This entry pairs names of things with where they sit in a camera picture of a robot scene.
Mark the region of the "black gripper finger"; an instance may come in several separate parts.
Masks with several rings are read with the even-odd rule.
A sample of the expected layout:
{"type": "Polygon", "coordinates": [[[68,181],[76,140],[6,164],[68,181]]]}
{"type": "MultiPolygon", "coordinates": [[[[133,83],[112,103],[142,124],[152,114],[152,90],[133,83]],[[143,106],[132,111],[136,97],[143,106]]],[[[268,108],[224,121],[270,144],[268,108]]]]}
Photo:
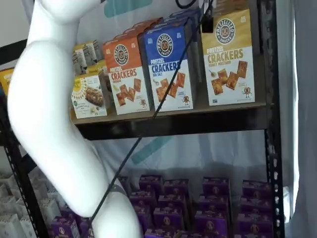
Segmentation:
{"type": "Polygon", "coordinates": [[[213,7],[211,6],[204,13],[201,21],[201,32],[202,33],[213,33],[213,7]]]}

